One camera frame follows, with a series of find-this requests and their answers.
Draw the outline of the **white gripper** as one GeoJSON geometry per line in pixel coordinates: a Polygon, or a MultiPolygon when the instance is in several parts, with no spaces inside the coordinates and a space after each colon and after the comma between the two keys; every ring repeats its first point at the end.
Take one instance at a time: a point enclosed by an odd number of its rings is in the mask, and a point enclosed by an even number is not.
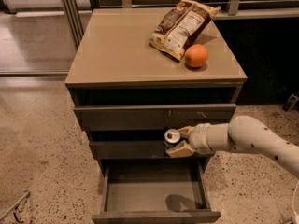
{"type": "Polygon", "coordinates": [[[199,154],[212,154],[216,151],[229,151],[232,142],[228,134],[227,123],[215,124],[210,123],[198,124],[193,126],[185,126],[178,129],[182,139],[175,147],[166,151],[171,158],[190,157],[196,151],[199,154]]]}

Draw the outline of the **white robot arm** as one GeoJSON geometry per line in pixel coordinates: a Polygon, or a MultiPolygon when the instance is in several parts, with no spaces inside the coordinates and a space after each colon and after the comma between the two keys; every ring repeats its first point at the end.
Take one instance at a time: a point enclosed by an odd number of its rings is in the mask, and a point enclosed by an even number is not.
{"type": "Polygon", "coordinates": [[[299,178],[299,146],[284,140],[250,116],[237,116],[229,123],[200,123],[164,133],[165,153],[171,158],[216,151],[256,153],[274,161],[299,178]]]}

